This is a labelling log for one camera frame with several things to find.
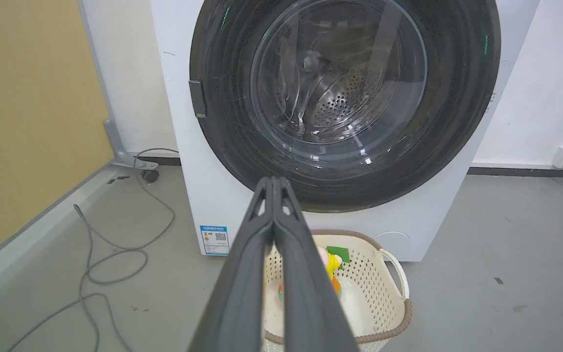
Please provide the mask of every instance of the washing machine door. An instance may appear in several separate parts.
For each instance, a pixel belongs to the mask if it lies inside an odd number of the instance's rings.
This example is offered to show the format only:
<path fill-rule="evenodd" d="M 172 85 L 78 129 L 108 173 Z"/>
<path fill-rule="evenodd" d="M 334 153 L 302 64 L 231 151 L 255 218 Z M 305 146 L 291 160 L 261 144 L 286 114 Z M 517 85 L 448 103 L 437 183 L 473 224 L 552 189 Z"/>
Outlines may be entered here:
<path fill-rule="evenodd" d="M 210 147 L 246 187 L 281 175 L 304 210 L 346 212 L 403 196 L 456 156 L 499 58 L 494 0 L 205 0 L 190 88 Z"/>

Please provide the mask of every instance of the power cord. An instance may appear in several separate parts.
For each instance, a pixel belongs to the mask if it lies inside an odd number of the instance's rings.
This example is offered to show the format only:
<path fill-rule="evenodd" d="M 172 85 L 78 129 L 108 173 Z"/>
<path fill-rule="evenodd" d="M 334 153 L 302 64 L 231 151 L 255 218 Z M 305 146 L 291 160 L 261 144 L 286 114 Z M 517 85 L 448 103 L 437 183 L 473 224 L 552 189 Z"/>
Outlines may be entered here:
<path fill-rule="evenodd" d="M 175 152 L 177 153 L 177 150 L 173 150 L 173 149 L 166 149 L 166 148 L 151 148 L 151 149 L 145 149 L 142 152 L 139 152 L 138 154 L 136 154 L 136 156 L 134 157 L 134 169 L 137 170 L 136 168 L 136 162 L 138 161 L 138 158 L 141 154 L 143 153 L 147 153 L 150 152 L 152 150 L 166 150 L 169 152 Z M 49 316 L 45 317 L 43 320 L 41 320 L 39 323 L 37 323 L 36 325 L 34 325 L 30 330 L 28 330 L 25 334 L 23 334 L 23 336 L 18 339 L 7 351 L 10 352 L 11 350 L 13 350 L 19 343 L 21 343 L 25 338 L 27 338 L 32 332 L 34 332 L 34 330 L 40 328 L 44 323 L 46 323 L 49 319 L 53 318 L 54 316 L 60 314 L 61 312 L 63 312 L 64 310 L 76 305 L 77 303 L 80 303 L 82 306 L 82 309 L 84 310 L 84 314 L 87 316 L 88 321 L 90 321 L 90 324 L 92 325 L 92 329 L 94 330 L 94 352 L 97 352 L 98 348 L 99 348 L 99 340 L 100 340 L 100 334 L 99 334 L 99 329 L 97 328 L 97 323 L 94 320 L 94 318 L 92 317 L 92 315 L 90 314 L 85 300 L 91 298 L 91 297 L 96 297 L 99 296 L 101 298 L 103 298 L 103 300 L 106 303 L 106 306 L 108 308 L 108 314 L 110 316 L 110 321 L 112 322 L 112 329 L 114 329 L 114 333 L 116 334 L 116 337 L 118 338 L 119 342 L 121 343 L 121 345 L 123 346 L 123 348 L 125 348 L 125 350 L 127 350 L 128 352 L 132 352 L 131 347 L 127 344 L 127 342 L 125 342 L 125 340 L 123 339 L 123 336 L 121 335 L 121 333 L 119 332 L 119 329 L 116 327 L 116 321 L 114 321 L 114 315 L 112 315 L 112 308 L 110 307 L 110 302 L 108 297 L 105 294 L 102 294 L 100 292 L 95 292 L 92 294 L 87 294 L 84 295 L 83 294 L 83 286 L 84 286 L 84 280 L 88 279 L 88 281 L 92 282 L 92 283 L 96 283 L 98 285 L 110 285 L 113 283 L 120 283 L 121 281 L 125 281 L 129 278 L 131 278 L 132 276 L 138 274 L 141 270 L 143 270 L 143 268 L 147 265 L 147 261 L 149 260 L 149 255 L 147 254 L 147 252 L 145 252 L 143 249 L 145 247 L 147 247 L 148 245 L 154 243 L 158 238 L 160 238 L 165 232 L 166 230 L 169 229 L 169 227 L 173 224 L 173 221 L 175 220 L 175 210 L 173 208 L 171 208 L 167 203 L 163 202 L 160 198 L 157 198 L 156 196 L 154 196 L 153 194 L 151 194 L 144 186 L 143 183 L 140 182 L 140 178 L 138 175 L 136 175 L 136 181 L 138 181 L 138 185 L 140 185 L 140 187 L 145 191 L 145 193 L 147 193 L 151 198 L 155 199 L 156 201 L 158 201 L 159 203 L 161 203 L 166 209 L 168 209 L 168 211 L 171 212 L 172 217 L 171 217 L 171 221 L 168 223 L 168 225 L 166 225 L 166 227 L 154 238 L 152 238 L 152 240 L 150 240 L 149 242 L 145 243 L 144 245 L 139 245 L 137 247 L 123 247 L 121 245 L 118 245 L 116 243 L 111 242 L 110 240 L 108 240 L 107 238 L 105 238 L 102 234 L 100 234 L 100 232 L 96 229 L 94 229 L 94 227 L 92 227 L 92 225 L 88 222 L 88 220 L 86 219 L 86 217 L 84 216 L 84 213 L 81 211 L 80 207 L 77 204 L 73 205 L 73 209 L 75 209 L 75 211 L 78 213 L 78 216 L 80 216 L 80 219 L 84 222 L 84 225 L 86 225 L 87 227 L 87 233 L 88 233 L 88 239 L 90 241 L 90 248 L 88 250 L 88 257 L 87 257 L 87 264 L 86 264 L 86 268 L 84 270 L 84 274 L 82 275 L 81 279 L 80 279 L 80 285 L 78 288 L 78 299 L 76 299 L 75 301 L 72 301 L 71 303 L 67 303 L 67 305 L 62 306 L 61 308 L 59 308 L 58 310 L 56 310 L 55 312 L 53 312 L 52 314 L 50 314 Z M 105 243 L 108 243 L 109 245 L 112 245 L 113 247 L 116 247 L 120 250 L 110 254 L 109 256 L 103 257 L 100 260 L 96 261 L 95 263 L 91 264 L 91 258 L 92 258 L 92 233 L 95 233 L 97 236 L 99 236 L 99 238 L 101 238 Z M 128 274 L 123 276 L 122 278 L 119 279 L 114 279 L 114 280 L 107 280 L 107 281 L 101 281 L 101 280 L 97 280 L 94 279 L 91 275 L 91 270 L 94 269 L 97 265 L 99 265 L 100 263 L 103 263 L 105 261 L 107 261 L 108 259 L 114 257 L 114 256 L 118 256 L 119 254 L 123 254 L 123 253 L 127 253 L 127 252 L 139 252 L 141 254 L 143 254 L 143 256 L 145 257 L 145 261 L 143 262 L 142 265 L 140 265 L 140 267 L 136 270 L 134 270 L 134 272 L 132 272 L 132 274 Z"/>

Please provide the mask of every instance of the floor stain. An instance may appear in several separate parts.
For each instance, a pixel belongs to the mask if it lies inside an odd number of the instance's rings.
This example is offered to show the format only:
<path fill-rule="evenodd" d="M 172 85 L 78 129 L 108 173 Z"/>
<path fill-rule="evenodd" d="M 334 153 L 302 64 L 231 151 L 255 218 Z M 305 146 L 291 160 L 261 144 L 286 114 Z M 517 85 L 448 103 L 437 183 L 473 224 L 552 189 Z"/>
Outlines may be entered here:
<path fill-rule="evenodd" d="M 527 305 L 520 305 L 520 306 L 514 306 L 512 307 L 512 309 L 514 310 L 514 312 L 522 312 L 523 309 L 525 309 L 527 307 Z"/>

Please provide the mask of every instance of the white plastic basket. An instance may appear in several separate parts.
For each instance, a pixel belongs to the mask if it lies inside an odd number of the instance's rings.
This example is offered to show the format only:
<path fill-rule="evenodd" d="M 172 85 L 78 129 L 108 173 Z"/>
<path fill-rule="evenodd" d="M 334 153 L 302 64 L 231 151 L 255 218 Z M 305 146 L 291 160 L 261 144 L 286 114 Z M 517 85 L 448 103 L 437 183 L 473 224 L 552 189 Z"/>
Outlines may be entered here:
<path fill-rule="evenodd" d="M 351 263 L 333 273 L 342 287 L 340 304 L 361 351 L 378 352 L 389 339 L 403 332 L 411 321 L 407 278 L 396 258 L 366 235 L 342 230 L 313 230 L 319 247 L 349 249 Z M 397 270 L 400 292 L 384 263 Z M 282 283 L 282 257 L 275 247 L 264 263 L 264 344 L 266 352 L 283 351 L 283 303 L 278 287 Z"/>

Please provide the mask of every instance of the baseboard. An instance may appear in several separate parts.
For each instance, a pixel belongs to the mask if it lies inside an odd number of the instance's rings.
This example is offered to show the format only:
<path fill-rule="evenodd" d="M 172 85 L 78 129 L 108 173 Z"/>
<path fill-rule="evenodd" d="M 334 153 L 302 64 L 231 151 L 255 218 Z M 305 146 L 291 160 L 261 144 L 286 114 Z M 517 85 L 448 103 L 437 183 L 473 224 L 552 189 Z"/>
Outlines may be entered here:
<path fill-rule="evenodd" d="M 519 177 L 563 177 L 563 170 L 541 170 L 541 169 L 516 169 L 503 167 L 471 167 L 469 175 L 486 176 L 519 176 Z"/>
<path fill-rule="evenodd" d="M 506 163 L 494 161 L 492 159 L 476 159 L 471 163 L 473 168 L 487 169 L 525 169 L 525 170 L 557 170 L 553 165 L 546 162 L 530 162 L 530 163 Z"/>
<path fill-rule="evenodd" d="M 140 160 L 146 162 L 158 163 L 158 165 L 181 166 L 179 158 L 164 158 L 159 156 L 141 156 Z"/>
<path fill-rule="evenodd" d="M 563 177 L 563 169 L 556 169 L 545 162 L 505 163 L 476 159 L 471 164 L 469 175 Z"/>
<path fill-rule="evenodd" d="M 128 150 L 127 151 L 130 155 L 136 155 L 140 152 L 140 150 Z M 152 150 L 150 152 L 146 152 L 143 154 L 145 157 L 156 157 L 156 158 L 167 158 L 167 159 L 174 159 L 179 158 L 179 153 L 169 152 L 168 150 Z"/>
<path fill-rule="evenodd" d="M 87 209 L 107 189 L 107 182 L 119 172 L 118 167 L 105 166 L 89 176 L 72 192 L 63 196 L 54 205 L 45 209 L 17 234 L 0 245 L 0 288 L 33 257 L 49 245 L 59 228 L 64 228 L 75 219 L 72 216 L 74 203 Z"/>

